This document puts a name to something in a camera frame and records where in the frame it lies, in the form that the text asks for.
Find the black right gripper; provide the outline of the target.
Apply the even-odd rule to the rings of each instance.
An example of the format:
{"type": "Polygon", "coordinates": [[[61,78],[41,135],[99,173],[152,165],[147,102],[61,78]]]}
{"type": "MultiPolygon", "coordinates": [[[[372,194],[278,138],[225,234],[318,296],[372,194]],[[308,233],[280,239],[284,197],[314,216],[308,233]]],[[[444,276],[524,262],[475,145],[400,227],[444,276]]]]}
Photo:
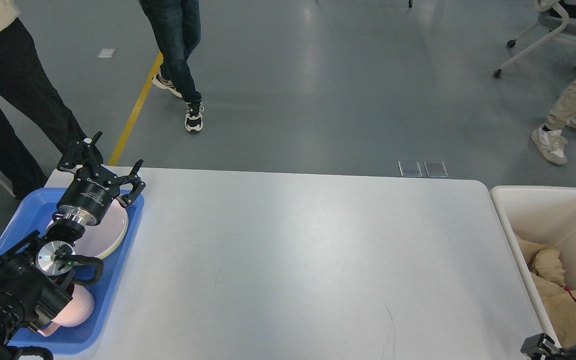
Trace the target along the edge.
{"type": "Polygon", "coordinates": [[[525,338],[520,352],[531,360],[576,360],[576,344],[563,352],[547,333],[525,338]]]}

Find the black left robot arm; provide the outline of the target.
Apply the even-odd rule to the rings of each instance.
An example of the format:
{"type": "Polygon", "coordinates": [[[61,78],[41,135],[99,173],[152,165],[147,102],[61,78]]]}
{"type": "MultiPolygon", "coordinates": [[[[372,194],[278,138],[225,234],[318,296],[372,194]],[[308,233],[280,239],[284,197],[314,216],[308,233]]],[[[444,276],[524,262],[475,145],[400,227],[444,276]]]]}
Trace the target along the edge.
{"type": "Polygon", "coordinates": [[[76,293],[98,283],[105,264],[98,256],[76,251],[86,227],[99,225],[112,203],[130,207],[146,187],[143,160],[119,176],[96,157],[101,133],[74,141],[57,164],[73,181],[55,205],[52,223],[34,230],[0,255],[0,360],[35,356],[52,360],[45,347],[10,345],[25,328],[40,332],[74,302],[76,293]]]}

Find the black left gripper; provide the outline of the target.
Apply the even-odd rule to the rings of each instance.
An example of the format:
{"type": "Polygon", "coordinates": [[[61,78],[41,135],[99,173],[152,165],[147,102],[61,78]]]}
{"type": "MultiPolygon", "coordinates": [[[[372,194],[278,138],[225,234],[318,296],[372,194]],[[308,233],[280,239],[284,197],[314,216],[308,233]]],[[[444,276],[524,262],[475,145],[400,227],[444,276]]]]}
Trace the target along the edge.
{"type": "Polygon", "coordinates": [[[112,171],[103,171],[103,161],[96,148],[102,134],[98,131],[92,138],[71,142],[56,166],[58,171],[74,175],[73,182],[57,202],[57,214],[81,226],[99,225],[114,199],[121,207],[130,207],[146,188],[139,173],[143,159],[137,160],[127,175],[119,177],[112,171]],[[126,185],[131,186],[130,192],[121,194],[121,186],[126,185]]]}

